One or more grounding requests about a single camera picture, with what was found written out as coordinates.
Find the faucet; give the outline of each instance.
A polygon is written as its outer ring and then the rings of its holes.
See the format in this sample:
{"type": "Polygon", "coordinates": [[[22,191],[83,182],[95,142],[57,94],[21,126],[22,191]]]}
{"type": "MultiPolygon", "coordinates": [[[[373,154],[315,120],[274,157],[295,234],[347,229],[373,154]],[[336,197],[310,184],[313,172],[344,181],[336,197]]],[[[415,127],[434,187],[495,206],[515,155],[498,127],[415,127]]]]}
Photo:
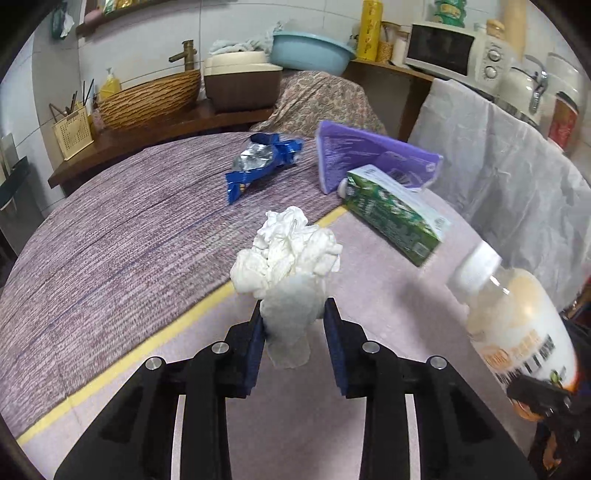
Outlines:
{"type": "Polygon", "coordinates": [[[169,57],[168,61],[170,63],[172,63],[174,61],[184,59],[185,60],[185,72],[188,70],[194,70],[195,69],[195,54],[196,53],[197,53],[197,50],[195,50],[193,48],[193,40],[185,40],[183,42],[183,52],[177,53],[176,55],[169,57]]]}

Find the green tissue box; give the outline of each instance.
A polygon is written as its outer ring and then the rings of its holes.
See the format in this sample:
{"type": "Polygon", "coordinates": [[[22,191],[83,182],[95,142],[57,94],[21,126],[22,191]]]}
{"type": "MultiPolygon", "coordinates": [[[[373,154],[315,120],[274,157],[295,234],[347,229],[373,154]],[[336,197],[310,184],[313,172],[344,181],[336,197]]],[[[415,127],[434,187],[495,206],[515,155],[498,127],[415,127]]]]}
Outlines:
{"type": "Polygon", "coordinates": [[[449,220],[373,165],[347,172],[345,205],[420,267],[437,248],[449,220]]]}

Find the plastic bottle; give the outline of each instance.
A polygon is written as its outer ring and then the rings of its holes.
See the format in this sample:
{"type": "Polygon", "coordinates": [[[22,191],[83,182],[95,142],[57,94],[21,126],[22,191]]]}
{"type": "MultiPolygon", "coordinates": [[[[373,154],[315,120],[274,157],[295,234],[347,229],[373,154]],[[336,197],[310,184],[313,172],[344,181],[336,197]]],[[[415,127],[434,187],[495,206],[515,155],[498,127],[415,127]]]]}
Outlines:
{"type": "Polygon", "coordinates": [[[116,93],[119,93],[121,91],[121,82],[119,81],[119,79],[111,73],[110,68],[107,69],[107,72],[108,72],[107,80],[103,84],[103,86],[100,88],[100,92],[99,92],[101,100],[105,100],[105,99],[109,98],[110,96],[112,96],[116,93]]]}
{"type": "MultiPolygon", "coordinates": [[[[448,288],[470,308],[466,330],[472,346],[506,389],[529,375],[575,392],[577,356],[569,334],[544,287],[528,271],[504,269],[501,257],[481,242],[456,269],[448,288]]],[[[528,420],[539,417],[513,401],[528,420]]]]}
{"type": "Polygon", "coordinates": [[[378,55],[383,10],[384,5],[382,2],[373,0],[363,2],[359,43],[357,44],[357,57],[360,59],[375,61],[378,55]]]}

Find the yellow bottle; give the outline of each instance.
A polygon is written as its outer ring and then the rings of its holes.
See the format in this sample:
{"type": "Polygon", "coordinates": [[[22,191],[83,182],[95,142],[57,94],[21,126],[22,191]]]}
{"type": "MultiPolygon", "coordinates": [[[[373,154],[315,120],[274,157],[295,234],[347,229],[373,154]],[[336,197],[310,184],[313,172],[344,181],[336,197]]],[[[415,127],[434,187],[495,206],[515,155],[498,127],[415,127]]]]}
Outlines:
{"type": "Polygon", "coordinates": [[[109,72],[107,75],[107,81],[103,84],[99,91],[101,100],[105,100],[121,91],[121,82],[111,73],[111,68],[108,68],[107,72],[109,72]]]}
{"type": "Polygon", "coordinates": [[[379,34],[382,25],[382,2],[365,0],[361,13],[361,27],[359,29],[359,44],[357,57],[375,61],[378,55],[379,34]]]}

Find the pen holder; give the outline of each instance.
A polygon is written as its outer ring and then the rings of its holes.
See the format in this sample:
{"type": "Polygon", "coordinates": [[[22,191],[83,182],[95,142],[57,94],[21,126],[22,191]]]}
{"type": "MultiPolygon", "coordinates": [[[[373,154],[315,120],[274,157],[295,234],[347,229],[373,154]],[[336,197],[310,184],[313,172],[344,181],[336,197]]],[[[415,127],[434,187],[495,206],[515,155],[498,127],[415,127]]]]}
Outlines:
{"type": "Polygon", "coordinates": [[[64,155],[64,160],[70,160],[94,141],[90,134],[84,106],[57,122],[53,126],[53,132],[56,135],[61,153],[64,155]]]}

